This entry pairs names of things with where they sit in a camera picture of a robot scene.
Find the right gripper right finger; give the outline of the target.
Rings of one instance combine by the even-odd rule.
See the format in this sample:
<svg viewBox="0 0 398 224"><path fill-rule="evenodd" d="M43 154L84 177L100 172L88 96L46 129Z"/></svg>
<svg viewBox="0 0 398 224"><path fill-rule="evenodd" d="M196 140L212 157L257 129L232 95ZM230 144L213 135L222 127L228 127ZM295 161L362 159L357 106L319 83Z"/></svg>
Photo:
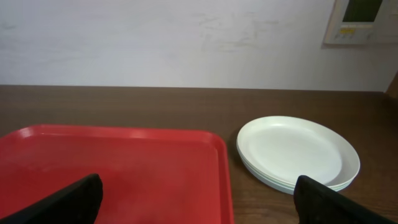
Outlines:
<svg viewBox="0 0 398 224"><path fill-rule="evenodd" d="M396 224L306 175L297 179L294 204L300 224Z"/></svg>

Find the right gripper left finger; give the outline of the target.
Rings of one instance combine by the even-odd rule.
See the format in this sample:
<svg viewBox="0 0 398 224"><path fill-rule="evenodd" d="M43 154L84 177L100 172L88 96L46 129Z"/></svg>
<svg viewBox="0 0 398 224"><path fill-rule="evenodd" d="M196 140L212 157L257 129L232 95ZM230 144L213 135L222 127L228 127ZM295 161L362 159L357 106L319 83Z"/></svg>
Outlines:
<svg viewBox="0 0 398 224"><path fill-rule="evenodd" d="M90 174L1 219L1 224L93 224L103 200L103 183Z"/></svg>

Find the white plate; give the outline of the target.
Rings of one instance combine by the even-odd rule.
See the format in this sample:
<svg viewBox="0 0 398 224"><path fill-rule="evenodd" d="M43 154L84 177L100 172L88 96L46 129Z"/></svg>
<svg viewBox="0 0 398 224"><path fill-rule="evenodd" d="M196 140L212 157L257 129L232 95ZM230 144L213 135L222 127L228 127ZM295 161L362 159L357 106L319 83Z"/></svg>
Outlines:
<svg viewBox="0 0 398 224"><path fill-rule="evenodd" d="M352 182L361 168L354 147L335 131L306 119L266 116L246 123L238 151L253 168L293 185L306 175L328 187Z"/></svg>

